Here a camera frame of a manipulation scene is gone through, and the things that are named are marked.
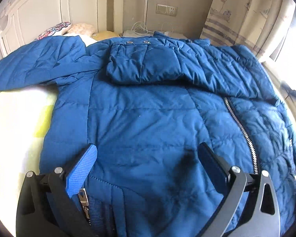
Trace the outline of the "yellow pillow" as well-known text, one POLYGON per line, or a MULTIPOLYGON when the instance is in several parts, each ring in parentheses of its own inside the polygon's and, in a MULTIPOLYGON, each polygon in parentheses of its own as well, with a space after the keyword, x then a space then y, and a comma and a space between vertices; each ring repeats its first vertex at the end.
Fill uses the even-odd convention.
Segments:
POLYGON ((111 38, 119 38, 120 35, 111 31, 101 31, 98 33, 94 33, 91 37, 96 41, 102 41, 111 38))

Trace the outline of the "cream textured pillow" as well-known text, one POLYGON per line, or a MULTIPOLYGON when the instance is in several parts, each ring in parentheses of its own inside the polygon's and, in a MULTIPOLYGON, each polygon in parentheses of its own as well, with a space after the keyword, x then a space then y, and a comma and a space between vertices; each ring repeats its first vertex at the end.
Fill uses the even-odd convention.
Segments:
POLYGON ((72 25, 72 27, 67 31, 67 34, 86 35, 91 37, 95 32, 96 28, 93 25, 86 23, 78 23, 72 25))

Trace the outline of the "blue puffer jacket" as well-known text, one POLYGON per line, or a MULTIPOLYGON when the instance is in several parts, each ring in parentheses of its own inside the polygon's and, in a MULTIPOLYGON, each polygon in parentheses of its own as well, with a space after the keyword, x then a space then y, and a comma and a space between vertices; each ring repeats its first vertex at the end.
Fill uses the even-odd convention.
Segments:
POLYGON ((296 221, 296 133, 257 58, 159 33, 121 39, 106 76, 127 104, 114 136, 91 143, 97 159, 72 197, 93 236, 198 236, 223 199, 198 159, 203 142, 231 166, 270 174, 283 236, 296 221))

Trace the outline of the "yellow checked bed sheet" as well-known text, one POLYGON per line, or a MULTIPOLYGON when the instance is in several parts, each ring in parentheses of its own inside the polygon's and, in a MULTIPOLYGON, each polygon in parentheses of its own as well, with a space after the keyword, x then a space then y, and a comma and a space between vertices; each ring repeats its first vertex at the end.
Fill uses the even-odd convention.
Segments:
POLYGON ((23 45, 0 60, 0 219, 13 226, 25 170, 52 170, 86 144, 114 136, 114 97, 106 68, 126 39, 86 45, 56 36, 23 45))

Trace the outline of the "floral patterned pillow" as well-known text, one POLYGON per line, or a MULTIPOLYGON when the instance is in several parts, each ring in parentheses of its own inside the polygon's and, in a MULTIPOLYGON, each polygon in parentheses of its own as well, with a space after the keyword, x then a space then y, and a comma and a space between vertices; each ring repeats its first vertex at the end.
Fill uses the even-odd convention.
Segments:
POLYGON ((58 23, 55 26, 50 27, 47 30, 45 30, 35 40, 41 40, 41 39, 49 37, 49 36, 62 36, 65 33, 67 33, 70 28, 71 28, 70 22, 58 23))

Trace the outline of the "wall socket plate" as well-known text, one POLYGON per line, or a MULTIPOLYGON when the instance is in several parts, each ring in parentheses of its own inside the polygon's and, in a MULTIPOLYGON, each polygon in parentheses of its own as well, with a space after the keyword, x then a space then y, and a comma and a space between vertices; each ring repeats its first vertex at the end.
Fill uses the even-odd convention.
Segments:
POLYGON ((157 4, 155 13, 165 15, 165 16, 175 17, 177 15, 177 10, 178 10, 177 7, 173 7, 170 5, 157 4))

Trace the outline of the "white wooden headboard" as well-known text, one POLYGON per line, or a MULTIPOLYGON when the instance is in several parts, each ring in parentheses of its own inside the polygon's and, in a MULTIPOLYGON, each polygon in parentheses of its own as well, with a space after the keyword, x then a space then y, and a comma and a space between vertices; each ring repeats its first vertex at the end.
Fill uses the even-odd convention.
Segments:
POLYGON ((86 23, 96 32, 123 32, 123 0, 2 0, 0 60, 61 23, 86 23))

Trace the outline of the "white bedside table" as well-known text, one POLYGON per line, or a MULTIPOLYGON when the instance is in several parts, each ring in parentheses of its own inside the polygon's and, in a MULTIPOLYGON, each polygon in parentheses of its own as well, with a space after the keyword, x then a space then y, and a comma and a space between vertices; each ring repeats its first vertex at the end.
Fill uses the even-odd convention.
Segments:
MULTIPOLYGON (((123 37, 126 38, 139 38, 142 36, 152 36, 155 32, 152 33, 137 33, 135 32, 135 30, 126 30, 123 32, 123 37)), ((186 36, 184 36, 183 34, 180 33, 173 33, 170 31, 166 31, 166 32, 162 32, 162 34, 169 36, 170 38, 175 38, 175 39, 187 39, 186 36)))

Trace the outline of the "striped boat print curtain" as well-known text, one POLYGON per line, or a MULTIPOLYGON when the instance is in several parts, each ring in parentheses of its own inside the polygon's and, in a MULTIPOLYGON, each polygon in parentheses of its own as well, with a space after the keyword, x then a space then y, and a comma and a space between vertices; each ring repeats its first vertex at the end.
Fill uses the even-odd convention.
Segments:
POLYGON ((213 0, 200 37, 212 45, 245 45, 263 60, 279 49, 295 9, 294 0, 213 0))

